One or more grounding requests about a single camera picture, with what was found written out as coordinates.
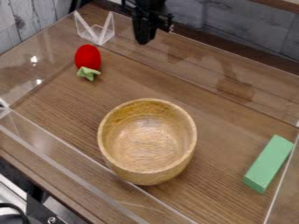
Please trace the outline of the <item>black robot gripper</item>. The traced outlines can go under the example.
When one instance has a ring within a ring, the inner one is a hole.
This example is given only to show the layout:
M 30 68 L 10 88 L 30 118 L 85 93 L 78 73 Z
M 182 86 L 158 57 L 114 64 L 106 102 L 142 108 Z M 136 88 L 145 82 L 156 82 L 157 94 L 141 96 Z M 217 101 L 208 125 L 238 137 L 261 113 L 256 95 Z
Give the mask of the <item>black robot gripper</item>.
M 173 14 L 165 1 L 121 0 L 121 10 L 132 16 L 134 40 L 140 45 L 154 39 L 157 29 L 169 32 L 173 28 Z

